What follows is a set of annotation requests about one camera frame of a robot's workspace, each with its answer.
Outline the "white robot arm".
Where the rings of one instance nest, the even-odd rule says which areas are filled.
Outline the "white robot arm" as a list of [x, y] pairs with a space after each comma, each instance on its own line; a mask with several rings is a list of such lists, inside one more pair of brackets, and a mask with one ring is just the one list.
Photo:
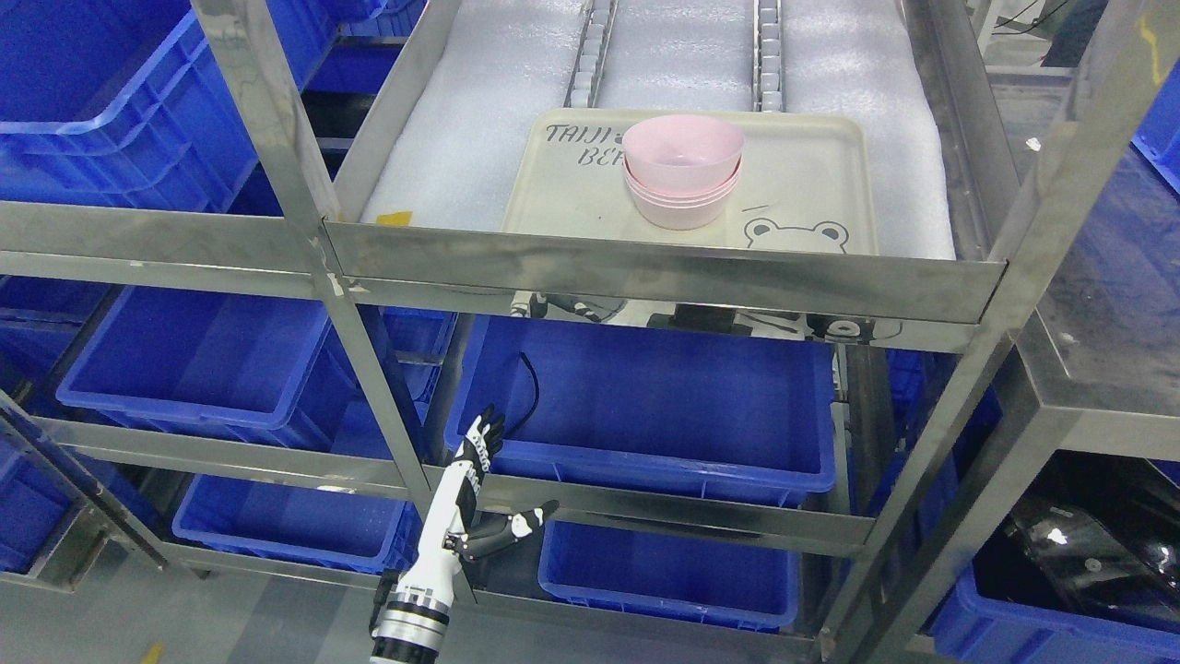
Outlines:
[[427, 591], [399, 591], [400, 572], [386, 570], [372, 600], [371, 663], [434, 663], [451, 606]]

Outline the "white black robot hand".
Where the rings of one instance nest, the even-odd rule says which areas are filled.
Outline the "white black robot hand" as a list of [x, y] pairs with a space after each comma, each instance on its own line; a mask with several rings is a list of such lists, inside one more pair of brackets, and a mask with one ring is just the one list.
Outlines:
[[454, 605], [454, 578], [461, 563], [498, 553], [535, 533], [553, 517], [560, 501], [502, 517], [492, 527], [477, 527], [477, 498], [490, 462], [504, 445], [505, 415], [489, 405], [468, 425], [454, 458], [431, 497], [418, 543], [417, 563], [396, 580], [396, 593]]

